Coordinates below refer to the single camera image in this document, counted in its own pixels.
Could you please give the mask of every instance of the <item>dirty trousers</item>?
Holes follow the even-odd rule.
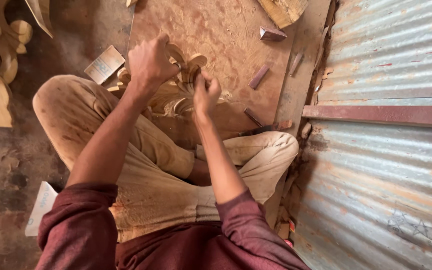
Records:
[[[104,87],[72,75],[51,78],[38,90],[33,107],[59,157],[71,171],[93,134],[118,104]],[[296,139],[283,132],[224,141],[254,199],[264,203],[298,153]],[[196,158],[206,160],[202,146]],[[178,147],[144,116],[132,130],[125,163],[117,180],[118,196],[110,208],[125,242],[176,224],[218,221],[211,186],[186,183],[193,152]]]

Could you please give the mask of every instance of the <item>dirt floor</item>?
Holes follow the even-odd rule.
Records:
[[[36,237],[26,237],[24,229],[39,185],[48,181],[61,188],[69,175],[33,112],[33,95],[55,75],[88,78],[84,69],[110,45],[125,56],[133,18],[125,3],[52,0],[54,39],[38,27],[24,0],[6,7],[9,22],[25,20],[34,34],[28,53],[18,56],[18,74],[9,85],[14,128],[0,128],[0,269],[36,266],[41,254]]]

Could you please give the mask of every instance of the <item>corrugated metal wall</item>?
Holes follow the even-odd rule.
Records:
[[[341,0],[326,66],[318,105],[432,105],[432,0]]]
[[[340,0],[327,66],[318,106],[432,105],[432,0]],[[432,270],[432,128],[311,123],[298,254],[313,270]]]

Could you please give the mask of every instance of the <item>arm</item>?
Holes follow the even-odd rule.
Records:
[[[193,121],[207,153],[216,202],[223,204],[242,194],[248,187],[231,161],[212,118],[214,107],[221,95],[219,81],[202,70],[196,77],[194,88]]]
[[[159,86],[179,72],[178,66],[165,56],[168,42],[168,35],[161,34],[129,52],[132,80],[116,108],[81,151],[66,187],[79,183],[116,183],[136,120]]]
[[[66,188],[39,226],[37,269],[111,269],[117,241],[108,207],[117,196],[129,137],[159,86],[179,72],[165,57],[166,34],[129,52],[132,80],[74,164]]]
[[[196,77],[193,121],[202,141],[223,234],[248,253],[287,269],[310,270],[271,228],[219,137],[212,112],[221,94],[216,78],[201,71]]]

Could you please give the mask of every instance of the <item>left hand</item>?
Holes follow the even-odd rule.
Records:
[[[170,37],[162,33],[153,40],[142,41],[128,53],[131,81],[140,85],[139,90],[149,97],[180,71],[165,55],[165,47],[169,40]]]

